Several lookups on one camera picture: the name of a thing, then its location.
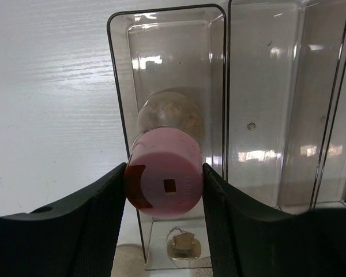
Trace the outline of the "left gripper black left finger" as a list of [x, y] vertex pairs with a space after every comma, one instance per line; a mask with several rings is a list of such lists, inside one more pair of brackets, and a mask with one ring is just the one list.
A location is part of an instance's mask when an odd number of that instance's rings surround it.
[[0, 216], [0, 276], [110, 276], [125, 194], [122, 163], [30, 213]]

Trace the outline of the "clear bin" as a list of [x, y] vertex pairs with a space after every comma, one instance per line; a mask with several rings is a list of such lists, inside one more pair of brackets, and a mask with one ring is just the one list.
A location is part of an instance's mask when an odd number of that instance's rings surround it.
[[334, 101], [328, 151], [318, 184], [316, 208], [346, 207], [346, 43], [345, 58]]
[[[205, 125], [203, 166], [223, 173], [227, 20], [214, 3], [113, 14], [107, 23], [112, 64], [129, 161], [137, 114], [155, 93], [192, 99]], [[209, 268], [202, 196], [188, 213], [157, 218], [137, 209], [145, 269]]]
[[346, 1], [230, 1], [228, 25], [228, 182], [290, 214], [345, 207]]

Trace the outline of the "pink-lid spice jar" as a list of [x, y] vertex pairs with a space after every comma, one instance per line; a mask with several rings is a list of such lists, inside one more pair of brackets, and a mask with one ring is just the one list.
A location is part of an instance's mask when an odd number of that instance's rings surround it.
[[151, 95], [137, 114], [123, 188], [131, 204], [157, 218], [191, 211], [203, 191], [200, 108], [174, 91]]

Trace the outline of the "yellow-lid spice jar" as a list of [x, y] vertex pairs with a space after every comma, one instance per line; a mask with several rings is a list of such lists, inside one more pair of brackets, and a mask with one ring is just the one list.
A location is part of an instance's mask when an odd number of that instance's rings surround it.
[[118, 245], [115, 250], [111, 277], [148, 276], [142, 247], [135, 244]]

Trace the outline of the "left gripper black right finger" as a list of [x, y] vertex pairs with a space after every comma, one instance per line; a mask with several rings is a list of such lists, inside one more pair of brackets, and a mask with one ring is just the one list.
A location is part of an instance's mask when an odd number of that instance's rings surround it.
[[269, 207], [203, 166], [214, 276], [346, 276], [346, 208]]

